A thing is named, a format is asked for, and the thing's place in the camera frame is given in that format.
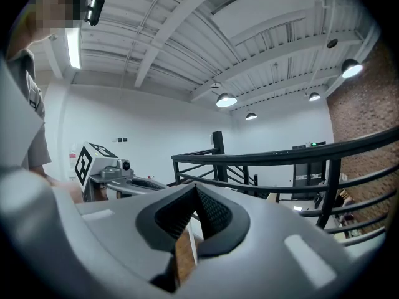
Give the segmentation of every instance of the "rectangular ceiling light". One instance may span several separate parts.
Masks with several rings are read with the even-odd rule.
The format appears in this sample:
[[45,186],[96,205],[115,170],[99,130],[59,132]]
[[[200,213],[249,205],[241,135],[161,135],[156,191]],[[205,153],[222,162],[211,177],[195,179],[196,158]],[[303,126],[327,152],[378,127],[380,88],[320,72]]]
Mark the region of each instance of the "rectangular ceiling light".
[[80,28],[72,28],[67,32],[68,51],[71,66],[80,69]]

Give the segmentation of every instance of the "camera lens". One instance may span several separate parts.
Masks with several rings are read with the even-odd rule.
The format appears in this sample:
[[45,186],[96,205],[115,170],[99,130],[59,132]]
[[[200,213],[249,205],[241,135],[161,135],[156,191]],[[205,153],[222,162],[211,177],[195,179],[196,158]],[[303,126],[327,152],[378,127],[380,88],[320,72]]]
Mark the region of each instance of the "camera lens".
[[130,163],[129,162],[123,162],[122,167],[124,170],[128,171],[130,169]]

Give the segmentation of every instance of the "person's neck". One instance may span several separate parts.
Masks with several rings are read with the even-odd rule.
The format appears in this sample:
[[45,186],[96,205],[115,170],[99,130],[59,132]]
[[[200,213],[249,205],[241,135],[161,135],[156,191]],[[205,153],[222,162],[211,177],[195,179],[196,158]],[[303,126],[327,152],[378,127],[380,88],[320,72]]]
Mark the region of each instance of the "person's neck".
[[32,44],[32,36],[23,22],[19,24],[11,35],[7,50],[7,60],[14,57],[22,49],[28,48]]

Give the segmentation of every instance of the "brick wall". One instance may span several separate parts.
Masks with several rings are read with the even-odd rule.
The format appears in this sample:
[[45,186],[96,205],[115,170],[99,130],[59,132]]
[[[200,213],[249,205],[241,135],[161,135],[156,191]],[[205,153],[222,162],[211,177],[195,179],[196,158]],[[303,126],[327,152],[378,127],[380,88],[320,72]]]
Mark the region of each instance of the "brick wall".
[[[379,41],[363,63],[363,72],[346,80],[327,99],[334,141],[347,141],[399,125],[399,75],[390,51]],[[399,163],[399,143],[344,158],[342,173],[356,178]],[[398,172],[377,181],[347,189],[356,202],[393,190]],[[389,199],[355,212],[358,221],[366,221],[388,211]],[[383,222],[365,229],[371,231]]]

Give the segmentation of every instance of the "pendant light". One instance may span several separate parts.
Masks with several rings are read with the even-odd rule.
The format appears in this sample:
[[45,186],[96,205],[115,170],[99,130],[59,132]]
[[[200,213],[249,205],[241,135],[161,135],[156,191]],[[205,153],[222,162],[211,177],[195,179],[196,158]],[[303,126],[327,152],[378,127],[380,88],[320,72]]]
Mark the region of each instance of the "pendant light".
[[230,107],[237,103],[236,97],[231,93],[222,93],[216,100],[216,106],[218,107]]
[[353,77],[354,75],[357,75],[361,70],[363,70],[363,66],[354,59],[345,60],[341,66],[343,78]]
[[253,120],[254,118],[257,118],[257,115],[254,112],[248,112],[246,120]]
[[319,98],[320,98],[321,96],[318,94],[318,93],[316,93],[316,92],[313,92],[313,93],[311,93],[311,95],[309,96],[309,101],[316,101],[316,100],[318,100]]

